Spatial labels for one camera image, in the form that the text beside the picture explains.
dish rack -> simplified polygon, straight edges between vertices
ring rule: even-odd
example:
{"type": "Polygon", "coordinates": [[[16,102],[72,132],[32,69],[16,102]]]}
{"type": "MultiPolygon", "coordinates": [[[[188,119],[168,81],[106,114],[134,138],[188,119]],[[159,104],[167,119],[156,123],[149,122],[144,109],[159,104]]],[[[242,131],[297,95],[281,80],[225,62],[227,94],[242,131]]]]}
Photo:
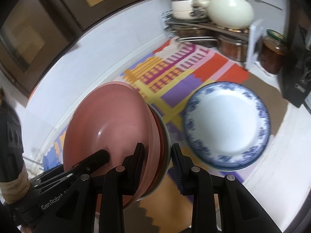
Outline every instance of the dish rack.
{"type": "MultiPolygon", "coordinates": [[[[248,29],[243,30],[233,30],[222,26],[219,26],[209,18],[197,19],[197,20],[180,20],[172,17],[172,11],[168,10],[162,13],[162,20],[166,26],[172,25],[185,25],[191,27],[199,27],[202,29],[208,29],[227,36],[231,36],[243,41],[248,42],[247,57],[244,63],[244,68],[249,70],[251,66],[258,61],[258,56],[261,51],[262,46],[262,36],[264,35],[263,19],[258,19],[254,21],[248,29]]],[[[173,38],[176,36],[174,33],[168,32],[168,37],[173,38]]]]}
{"type": "MultiPolygon", "coordinates": [[[[232,174],[210,175],[184,156],[179,144],[171,147],[174,176],[182,195],[193,195],[191,233],[218,232],[215,213],[217,195],[222,233],[281,233],[278,226],[232,174]]],[[[30,180],[31,188],[19,201],[0,202],[2,233],[21,233],[28,225],[34,233],[93,233],[98,194],[101,196],[99,233],[125,233],[122,195],[133,195],[139,185],[144,146],[105,175],[90,174],[109,162],[109,153],[99,150],[64,171],[56,166],[30,180]]]]}

blue and white plate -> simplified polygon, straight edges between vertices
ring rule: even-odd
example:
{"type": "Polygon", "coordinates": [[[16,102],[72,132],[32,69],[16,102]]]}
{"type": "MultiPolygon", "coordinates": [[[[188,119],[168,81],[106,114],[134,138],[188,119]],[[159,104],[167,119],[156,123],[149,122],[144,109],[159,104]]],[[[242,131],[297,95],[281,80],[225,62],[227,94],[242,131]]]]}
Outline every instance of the blue and white plate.
{"type": "Polygon", "coordinates": [[[183,135],[208,165],[225,171],[254,163],[270,137],[270,117],[252,90],[215,82],[196,91],[183,113],[183,135]]]}

pink bowl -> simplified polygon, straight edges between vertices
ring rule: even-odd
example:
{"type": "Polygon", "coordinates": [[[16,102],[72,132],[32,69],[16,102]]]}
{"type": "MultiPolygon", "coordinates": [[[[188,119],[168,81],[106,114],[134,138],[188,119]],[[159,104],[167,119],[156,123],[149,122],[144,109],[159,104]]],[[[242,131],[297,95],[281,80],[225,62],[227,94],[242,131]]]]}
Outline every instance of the pink bowl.
{"type": "MultiPolygon", "coordinates": [[[[92,176],[105,174],[121,165],[141,142],[145,146],[145,157],[139,188],[147,185],[144,181],[151,178],[154,168],[157,169],[160,153],[157,147],[159,135],[153,131],[154,118],[150,115],[142,96],[126,83],[111,82],[94,89],[77,107],[67,128],[64,170],[105,149],[110,154],[110,161],[92,176]]],[[[124,196],[123,204],[131,198],[124,196]]]]}
{"type": "Polygon", "coordinates": [[[144,175],[141,179],[141,184],[139,185],[136,193],[133,196],[130,197],[130,201],[125,205],[124,203],[124,197],[123,197],[123,204],[125,205],[124,208],[128,208],[130,205],[132,205],[135,201],[137,201],[140,197],[144,195],[144,193],[147,191],[149,186],[152,184],[153,179],[155,178],[159,160],[160,160],[160,134],[159,130],[156,124],[156,121],[152,115],[151,110],[146,104],[146,108],[148,110],[149,116],[152,119],[152,136],[153,136],[153,144],[152,146],[149,146],[149,155],[148,155],[148,161],[147,165],[150,162],[150,168],[145,169],[144,175]]]}

kettle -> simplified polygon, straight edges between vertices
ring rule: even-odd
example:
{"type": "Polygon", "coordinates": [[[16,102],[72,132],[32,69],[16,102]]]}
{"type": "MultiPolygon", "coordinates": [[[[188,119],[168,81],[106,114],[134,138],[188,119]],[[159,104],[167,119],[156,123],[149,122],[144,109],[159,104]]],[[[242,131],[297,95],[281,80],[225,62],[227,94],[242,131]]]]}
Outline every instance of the kettle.
{"type": "Polygon", "coordinates": [[[248,0],[193,0],[205,8],[210,19],[225,28],[246,29],[254,20],[254,9],[248,0]]]}

glass jar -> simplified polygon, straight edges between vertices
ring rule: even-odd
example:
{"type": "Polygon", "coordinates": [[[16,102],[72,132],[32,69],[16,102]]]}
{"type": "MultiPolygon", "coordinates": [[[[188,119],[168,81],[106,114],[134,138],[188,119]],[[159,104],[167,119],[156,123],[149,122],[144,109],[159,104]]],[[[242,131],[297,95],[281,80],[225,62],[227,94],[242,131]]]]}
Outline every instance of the glass jar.
{"type": "Polygon", "coordinates": [[[270,74],[278,74],[282,67],[282,56],[286,55],[287,51],[284,36],[276,31],[267,30],[260,55],[261,66],[270,74]]]}

